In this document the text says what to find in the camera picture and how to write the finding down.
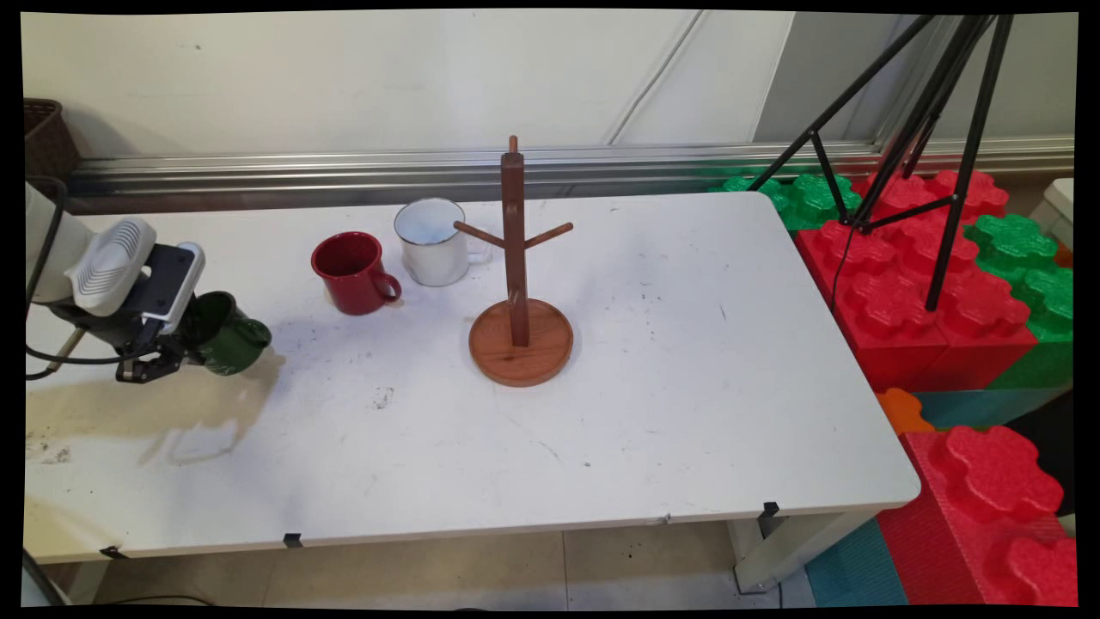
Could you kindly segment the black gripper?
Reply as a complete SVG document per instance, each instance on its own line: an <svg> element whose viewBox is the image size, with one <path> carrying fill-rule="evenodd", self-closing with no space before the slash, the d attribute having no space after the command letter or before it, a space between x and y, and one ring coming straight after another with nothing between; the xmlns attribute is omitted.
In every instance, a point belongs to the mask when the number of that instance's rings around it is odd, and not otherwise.
<svg viewBox="0 0 1100 619"><path fill-rule="evenodd" d="M52 303L52 313L106 342L116 351L116 357L130 358L118 363L117 383L153 383L187 364L187 345L180 335L170 334L165 321L143 317L138 310L123 307L103 317L79 309L74 301L58 301Z"/></svg>

